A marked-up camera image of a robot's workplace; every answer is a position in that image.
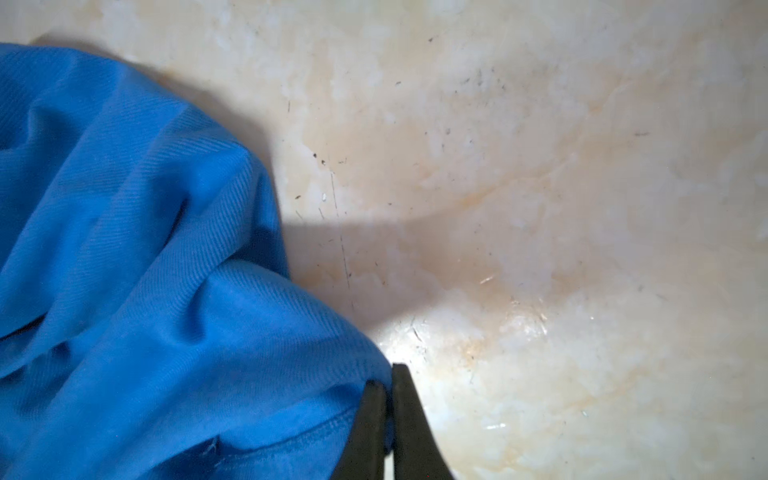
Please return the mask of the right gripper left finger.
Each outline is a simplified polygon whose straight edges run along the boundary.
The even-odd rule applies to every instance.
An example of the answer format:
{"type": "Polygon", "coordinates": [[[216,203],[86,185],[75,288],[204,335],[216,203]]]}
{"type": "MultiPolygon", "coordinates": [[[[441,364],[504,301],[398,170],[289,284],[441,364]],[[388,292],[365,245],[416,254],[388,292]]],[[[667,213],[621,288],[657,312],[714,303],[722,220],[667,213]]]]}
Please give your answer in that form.
{"type": "Polygon", "coordinates": [[[384,478],[387,392],[380,382],[366,382],[348,439],[331,480],[384,478]]]}

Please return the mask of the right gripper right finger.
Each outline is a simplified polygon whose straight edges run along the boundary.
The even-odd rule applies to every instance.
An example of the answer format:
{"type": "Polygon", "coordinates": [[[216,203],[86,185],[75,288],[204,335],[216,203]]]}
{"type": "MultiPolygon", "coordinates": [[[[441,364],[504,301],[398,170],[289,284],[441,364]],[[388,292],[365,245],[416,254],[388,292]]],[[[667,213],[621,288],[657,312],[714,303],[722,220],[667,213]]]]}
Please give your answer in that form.
{"type": "Polygon", "coordinates": [[[407,365],[392,366],[394,478],[453,479],[426,418],[407,365]]]}

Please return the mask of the blue tank top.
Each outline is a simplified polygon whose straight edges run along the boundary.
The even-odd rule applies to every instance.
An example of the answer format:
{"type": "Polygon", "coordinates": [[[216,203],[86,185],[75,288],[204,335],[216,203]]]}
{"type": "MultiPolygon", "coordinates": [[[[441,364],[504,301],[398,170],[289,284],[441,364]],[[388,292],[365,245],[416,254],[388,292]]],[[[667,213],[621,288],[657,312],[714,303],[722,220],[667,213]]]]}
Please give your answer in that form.
{"type": "Polygon", "coordinates": [[[124,63],[2,46],[3,478],[327,479],[369,380],[245,146],[124,63]]]}

